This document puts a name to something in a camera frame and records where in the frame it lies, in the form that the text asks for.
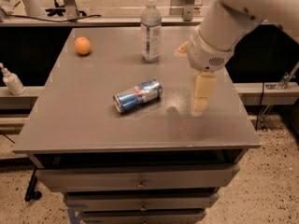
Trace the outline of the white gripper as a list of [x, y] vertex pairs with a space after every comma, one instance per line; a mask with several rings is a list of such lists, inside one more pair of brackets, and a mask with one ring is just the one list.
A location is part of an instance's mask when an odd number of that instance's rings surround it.
[[185, 57], [191, 68], [200, 71], [194, 79], [192, 114], [200, 116], [207, 107], [208, 100], [215, 90], [217, 78], [213, 73], [222, 69], [233, 56], [231, 50], [220, 50], [209, 45], [196, 26], [188, 42], [184, 42], [174, 52], [177, 57]]

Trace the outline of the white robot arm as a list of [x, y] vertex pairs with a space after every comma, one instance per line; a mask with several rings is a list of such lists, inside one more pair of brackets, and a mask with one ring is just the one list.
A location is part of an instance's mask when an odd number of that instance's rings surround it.
[[188, 41], [176, 49], [198, 71], [192, 88], [192, 114], [201, 115], [216, 87], [215, 72], [235, 53], [235, 46], [263, 21], [299, 42], [299, 0], [215, 0]]

